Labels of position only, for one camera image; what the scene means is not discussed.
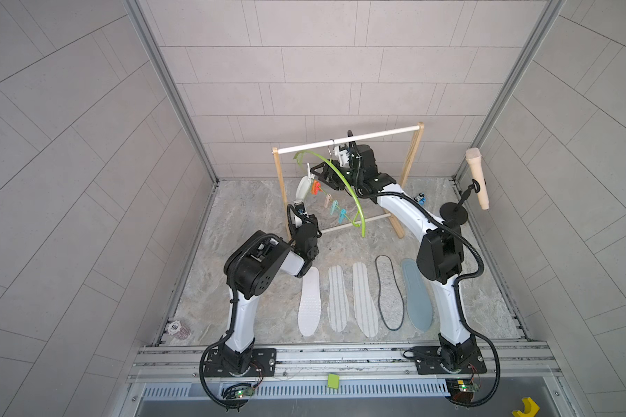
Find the grey blue insole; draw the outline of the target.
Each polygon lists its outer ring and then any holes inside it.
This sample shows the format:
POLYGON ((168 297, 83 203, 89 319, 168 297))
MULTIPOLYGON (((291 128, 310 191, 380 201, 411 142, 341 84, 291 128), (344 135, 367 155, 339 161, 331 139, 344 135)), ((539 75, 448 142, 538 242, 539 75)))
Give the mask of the grey blue insole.
POLYGON ((433 321, 433 307, 424 278, 417 267, 417 263, 412 259, 404 259, 401 268, 406 284, 408 316, 417 330, 426 332, 431 328, 433 321))

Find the white striped insole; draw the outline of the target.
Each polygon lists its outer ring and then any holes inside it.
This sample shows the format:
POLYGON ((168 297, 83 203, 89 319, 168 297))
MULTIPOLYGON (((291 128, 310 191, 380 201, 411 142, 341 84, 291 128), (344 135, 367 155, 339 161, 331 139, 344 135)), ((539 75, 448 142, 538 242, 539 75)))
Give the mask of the white striped insole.
POLYGON ((344 286, 344 271, 341 266, 330 267, 328 316, 331 329, 337 333, 345 330, 350 315, 350 306, 344 286))
POLYGON ((378 333, 379 323, 377 309, 370 294, 366 265, 361 262, 354 263, 352 274, 356 323, 366 337, 373 338, 378 333))

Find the dark grey felt insole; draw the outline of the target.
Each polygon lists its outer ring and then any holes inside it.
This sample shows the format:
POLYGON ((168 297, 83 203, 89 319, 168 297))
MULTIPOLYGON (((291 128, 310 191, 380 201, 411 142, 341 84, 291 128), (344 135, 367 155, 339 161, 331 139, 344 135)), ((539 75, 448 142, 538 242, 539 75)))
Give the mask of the dark grey felt insole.
POLYGON ((405 318, 405 301, 396 272, 387 255, 375 259, 378 276, 378 312, 389 331, 398 331, 405 318))

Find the wooden clothes rack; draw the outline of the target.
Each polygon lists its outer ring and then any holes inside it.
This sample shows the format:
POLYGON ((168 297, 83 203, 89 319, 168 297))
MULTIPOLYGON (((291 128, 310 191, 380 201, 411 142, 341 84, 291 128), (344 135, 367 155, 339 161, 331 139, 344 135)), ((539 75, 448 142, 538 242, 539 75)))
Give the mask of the wooden clothes rack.
POLYGON ((415 161, 417 149, 424 135, 425 125, 420 122, 415 126, 404 127, 394 130, 385 130, 370 134, 359 135, 356 137, 346 137, 339 139, 330 139, 322 142, 313 142, 313 144, 297 145, 288 148, 274 148, 272 154, 278 172, 278 181, 281 186, 281 195, 285 203, 288 202, 287 192, 285 190, 281 156, 292 154, 298 160, 302 154, 310 154, 322 161, 333 172, 331 177, 327 177, 323 173, 316 175, 316 180, 324 182, 330 187, 335 187, 339 182, 343 184, 343 188, 347 190, 358 209, 360 223, 351 222, 354 227, 359 227, 361 236, 366 236, 366 224, 370 220, 363 213, 360 203, 362 198, 367 198, 368 189, 382 189, 386 184, 386 179, 380 173, 374 173, 370 168, 369 160, 356 149, 358 143, 364 140, 376 139, 380 137, 393 136, 403 133, 412 133, 410 148, 403 163, 402 172, 398 182, 390 183, 391 189, 401 189, 407 184, 410 176, 412 165, 415 161))

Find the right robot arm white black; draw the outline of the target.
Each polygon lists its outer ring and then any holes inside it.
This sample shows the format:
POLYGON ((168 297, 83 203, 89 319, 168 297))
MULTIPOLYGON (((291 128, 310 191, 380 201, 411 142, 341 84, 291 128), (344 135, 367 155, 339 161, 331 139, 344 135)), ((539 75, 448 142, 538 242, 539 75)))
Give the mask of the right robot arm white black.
POLYGON ((485 371, 479 341, 490 338, 471 328, 465 317, 461 283, 480 277, 485 264, 478 250, 462 235, 456 215, 437 217, 398 182, 377 168, 373 149, 347 137, 332 158, 322 157, 311 169, 319 182, 346 190, 355 203, 370 200, 396 217, 419 241, 415 263, 431 282, 439 314, 439 349, 425 354, 412 349, 410 359, 435 361, 449 374, 485 371))

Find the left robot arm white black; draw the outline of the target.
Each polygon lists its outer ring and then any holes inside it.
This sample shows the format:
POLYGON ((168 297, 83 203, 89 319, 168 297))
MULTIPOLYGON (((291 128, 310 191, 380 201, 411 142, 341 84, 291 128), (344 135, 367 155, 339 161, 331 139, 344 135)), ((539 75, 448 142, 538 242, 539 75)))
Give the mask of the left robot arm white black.
POLYGON ((280 272, 301 279, 305 286, 320 283, 319 271, 312 266, 322 236, 318 219, 307 212, 303 201, 289 204, 286 212, 290 241, 259 230, 224 265, 231 292, 228 329, 203 353, 200 377, 274 375, 276 349, 255 347, 260 296, 280 272))

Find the white textured foam insole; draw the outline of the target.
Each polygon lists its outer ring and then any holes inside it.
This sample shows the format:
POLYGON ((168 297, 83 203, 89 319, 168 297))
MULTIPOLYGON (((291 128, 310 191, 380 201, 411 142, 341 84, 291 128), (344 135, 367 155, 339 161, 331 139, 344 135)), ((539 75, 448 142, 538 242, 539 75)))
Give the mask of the white textured foam insole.
POLYGON ((302 291, 298 311, 298 328, 303 337, 314 335, 321 319, 320 273, 311 267, 301 278, 302 291))

